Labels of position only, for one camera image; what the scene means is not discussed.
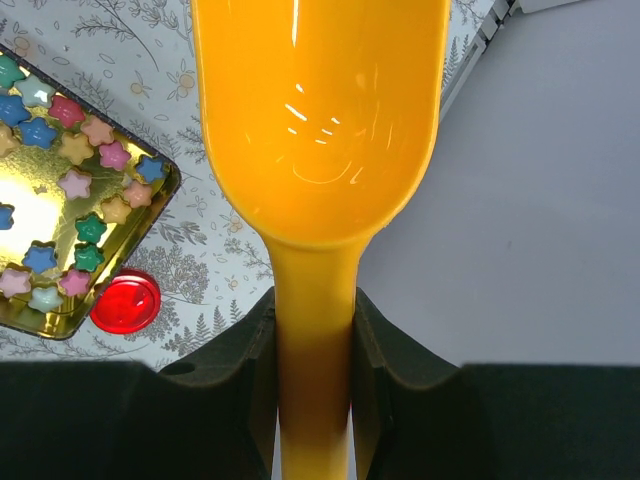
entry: floral tablecloth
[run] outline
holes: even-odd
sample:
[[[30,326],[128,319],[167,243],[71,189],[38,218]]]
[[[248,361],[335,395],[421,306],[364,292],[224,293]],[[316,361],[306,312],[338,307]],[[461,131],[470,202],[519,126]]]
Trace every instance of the floral tablecloth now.
[[[445,85],[492,5],[453,0]],[[134,359],[161,368],[241,319],[271,286],[264,245],[209,169],[191,29],[189,0],[0,0],[3,44],[174,159],[184,179],[129,260],[162,289],[153,324],[116,336],[87,320],[64,342],[0,327],[0,359]]]

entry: red bottle cap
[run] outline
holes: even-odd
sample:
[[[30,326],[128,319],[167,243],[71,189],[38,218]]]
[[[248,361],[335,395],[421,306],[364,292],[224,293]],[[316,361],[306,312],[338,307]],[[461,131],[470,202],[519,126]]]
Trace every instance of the red bottle cap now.
[[[134,333],[153,322],[160,302],[160,287],[153,277],[124,268],[91,310],[91,320],[105,332]]]

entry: orange star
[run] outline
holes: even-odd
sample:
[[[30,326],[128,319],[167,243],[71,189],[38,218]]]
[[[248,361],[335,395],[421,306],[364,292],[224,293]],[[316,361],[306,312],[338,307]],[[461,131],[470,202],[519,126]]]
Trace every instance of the orange star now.
[[[89,145],[89,140],[84,133],[65,132],[62,134],[62,145],[58,153],[69,159],[74,165],[80,165],[87,158],[93,157],[93,148]]]
[[[80,130],[89,137],[89,143],[94,147],[113,143],[113,128],[95,115],[91,115],[89,119],[82,124]]]
[[[127,217],[131,213],[131,207],[124,203],[122,198],[117,195],[111,200],[102,202],[100,208],[104,214],[103,220],[105,223],[124,225],[127,222]]]
[[[153,189],[150,185],[142,185],[137,180],[131,182],[129,188],[124,191],[124,199],[133,208],[148,207],[151,205],[151,194]]]
[[[20,142],[13,136],[13,131],[6,125],[0,125],[0,158],[6,157],[19,146]]]

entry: green star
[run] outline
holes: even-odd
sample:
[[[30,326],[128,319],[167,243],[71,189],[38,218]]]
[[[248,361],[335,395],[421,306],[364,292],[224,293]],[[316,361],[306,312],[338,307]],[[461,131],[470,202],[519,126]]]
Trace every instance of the green star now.
[[[102,234],[107,231],[107,226],[100,217],[91,213],[84,220],[76,220],[76,230],[79,242],[98,243]]]
[[[76,245],[73,256],[76,259],[75,269],[85,272],[95,272],[98,265],[104,262],[104,255],[95,245]]]
[[[11,88],[13,83],[24,78],[18,64],[6,55],[0,55],[0,87]]]

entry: gold tray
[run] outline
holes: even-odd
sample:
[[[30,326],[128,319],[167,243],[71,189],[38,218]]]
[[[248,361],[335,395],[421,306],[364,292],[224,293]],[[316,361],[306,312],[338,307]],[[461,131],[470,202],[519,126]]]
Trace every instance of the gold tray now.
[[[119,141],[129,152],[131,159],[124,171],[116,171],[100,164],[99,147],[93,147],[93,156],[79,166],[58,153],[63,132],[80,132],[83,122],[66,129],[57,118],[49,115],[43,106],[26,107],[31,119],[42,117],[50,127],[56,130],[52,147],[43,149],[38,146],[22,145],[21,130],[12,128],[13,135],[20,140],[20,146],[3,158],[0,158],[0,204],[14,208],[13,225],[8,230],[0,230],[0,275],[8,267],[21,272],[30,272],[31,292],[5,298],[0,293],[0,325],[26,333],[63,340],[69,338],[78,329],[91,310],[94,302],[102,293],[113,275],[133,252],[140,240],[151,228],[162,210],[180,186],[180,172],[176,165],[150,145],[127,132],[123,127],[104,117],[58,82],[29,65],[0,45],[0,55],[6,55],[15,61],[25,76],[35,75],[42,82],[55,89],[58,95],[67,97],[80,105],[85,117],[98,117],[113,127],[115,141]],[[12,87],[9,94],[19,95]],[[104,256],[95,272],[91,273],[86,294],[66,296],[66,290],[59,286],[59,280],[75,263],[74,251],[79,242],[75,222],[92,212],[100,219],[104,218],[101,203],[115,195],[122,197],[127,183],[136,180],[145,184],[135,170],[141,155],[147,155],[163,161],[166,173],[164,179],[156,179],[152,187],[151,205],[134,208],[126,217],[125,223],[106,223],[106,231],[96,246]],[[69,200],[58,185],[71,168],[92,177],[88,198]],[[32,246],[54,246],[57,266],[36,274],[25,267],[22,261]],[[48,313],[42,313],[28,306],[33,288],[57,286],[63,303]]]

